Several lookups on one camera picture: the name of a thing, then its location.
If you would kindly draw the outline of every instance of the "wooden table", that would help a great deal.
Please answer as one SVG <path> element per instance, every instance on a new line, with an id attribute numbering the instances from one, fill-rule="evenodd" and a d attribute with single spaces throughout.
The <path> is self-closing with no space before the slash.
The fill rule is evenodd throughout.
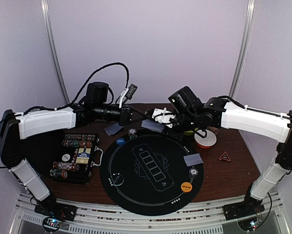
<path id="1" fill-rule="evenodd" d="M 170 104 L 133 104 L 132 106 L 143 112 L 155 107 L 163 109 L 165 106 L 171 110 Z M 105 151 L 111 143 L 126 134 L 128 129 L 141 129 L 139 122 L 125 126 L 114 136 L 108 136 L 104 131 L 107 126 L 106 124 L 96 123 L 69 130 L 69 132 L 98 133 L 100 137 L 99 147 Z M 204 161 L 203 185 L 193 202 L 243 195 L 246 193 L 248 186 L 259 177 L 260 173 L 257 166 L 239 131 L 220 129 L 217 134 L 216 145 L 207 150 L 200 149 L 193 136 L 188 137 L 188 140 L 192 142 Z M 224 151 L 231 158 L 230 163 L 218 160 Z M 60 183 L 47 178 L 44 181 L 57 198 L 78 202 L 114 204 L 102 187 L 99 168 L 97 167 L 93 169 L 93 178 L 89 185 Z"/>

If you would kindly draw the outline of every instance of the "small bowl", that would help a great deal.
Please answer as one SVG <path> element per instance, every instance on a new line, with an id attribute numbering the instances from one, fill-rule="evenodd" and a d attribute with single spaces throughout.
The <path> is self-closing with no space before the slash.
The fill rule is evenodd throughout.
<path id="1" fill-rule="evenodd" d="M 205 133 L 201 130 L 198 131 L 201 135 Z M 215 145 L 216 143 L 216 136 L 209 130 L 206 130 L 207 136 L 206 138 L 202 138 L 199 135 L 195 134 L 195 142 L 197 145 L 202 149 L 210 149 L 211 146 Z"/>

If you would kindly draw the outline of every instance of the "poker mat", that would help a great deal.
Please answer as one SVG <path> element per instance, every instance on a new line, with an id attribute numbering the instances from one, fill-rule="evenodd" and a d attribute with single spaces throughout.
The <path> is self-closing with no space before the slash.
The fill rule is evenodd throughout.
<path id="1" fill-rule="evenodd" d="M 196 154 L 188 142 L 177 142 L 149 130 L 124 135 L 103 154 L 102 186 L 120 207 L 139 215 L 165 215 L 186 206 L 203 182 L 203 163 L 187 166 Z"/>

